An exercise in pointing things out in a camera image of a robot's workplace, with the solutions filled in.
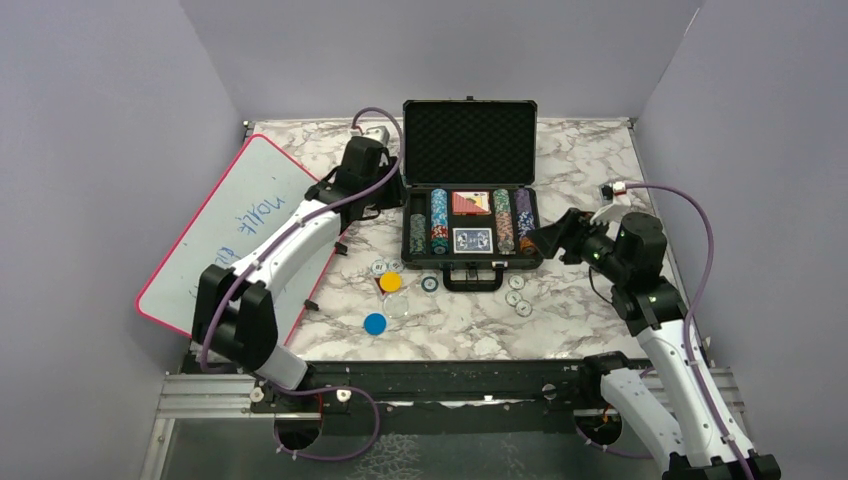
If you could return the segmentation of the grey white poker chip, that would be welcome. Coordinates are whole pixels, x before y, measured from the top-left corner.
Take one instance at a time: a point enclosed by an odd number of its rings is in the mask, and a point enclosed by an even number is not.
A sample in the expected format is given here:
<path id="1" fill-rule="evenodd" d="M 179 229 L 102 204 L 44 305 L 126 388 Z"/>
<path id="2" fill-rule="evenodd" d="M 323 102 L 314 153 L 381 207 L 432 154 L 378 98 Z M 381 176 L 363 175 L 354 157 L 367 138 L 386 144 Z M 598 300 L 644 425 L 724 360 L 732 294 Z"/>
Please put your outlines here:
<path id="1" fill-rule="evenodd" d="M 525 285 L 525 279 L 520 275 L 512 275 L 508 280 L 509 286 L 513 290 L 522 290 Z"/>

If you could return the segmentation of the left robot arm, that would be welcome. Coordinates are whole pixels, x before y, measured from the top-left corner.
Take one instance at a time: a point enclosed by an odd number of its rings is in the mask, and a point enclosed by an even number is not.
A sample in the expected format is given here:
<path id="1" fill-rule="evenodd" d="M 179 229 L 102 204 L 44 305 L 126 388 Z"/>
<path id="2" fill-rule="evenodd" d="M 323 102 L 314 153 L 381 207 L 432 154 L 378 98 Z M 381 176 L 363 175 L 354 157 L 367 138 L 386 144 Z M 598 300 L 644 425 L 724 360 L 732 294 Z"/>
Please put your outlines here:
<path id="1" fill-rule="evenodd" d="M 279 297 L 289 283 L 303 282 L 317 254 L 333 254 L 353 223 L 404 204 L 400 161 L 390 155 L 388 142 L 384 127 L 354 135 L 341 164 L 307 190 L 271 237 L 234 265 L 210 265 L 201 273 L 192 339 L 201 346 L 203 371 L 213 372 L 209 355 L 216 353 L 276 383 L 276 396 L 288 409 L 310 405 L 315 386 L 305 377 L 307 363 L 283 338 L 303 308 Z"/>

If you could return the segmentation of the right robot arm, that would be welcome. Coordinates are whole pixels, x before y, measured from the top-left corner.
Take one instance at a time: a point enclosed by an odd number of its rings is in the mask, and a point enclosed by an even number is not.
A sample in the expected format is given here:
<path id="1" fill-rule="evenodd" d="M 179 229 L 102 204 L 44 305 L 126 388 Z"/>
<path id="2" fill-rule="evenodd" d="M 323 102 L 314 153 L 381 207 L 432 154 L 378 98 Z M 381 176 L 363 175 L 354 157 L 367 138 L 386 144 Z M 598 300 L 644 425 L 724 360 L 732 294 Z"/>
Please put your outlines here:
<path id="1" fill-rule="evenodd" d="M 663 405 L 620 353 L 589 357 L 577 380 L 587 405 L 612 405 L 649 450 L 665 479 L 778 479 L 772 455 L 760 454 L 713 380 L 679 291 L 662 274 L 667 239 L 659 219 L 623 216 L 615 237 L 588 212 L 569 209 L 530 232 L 546 258 L 587 263 L 611 284 L 614 309 L 648 355 L 669 403 Z"/>

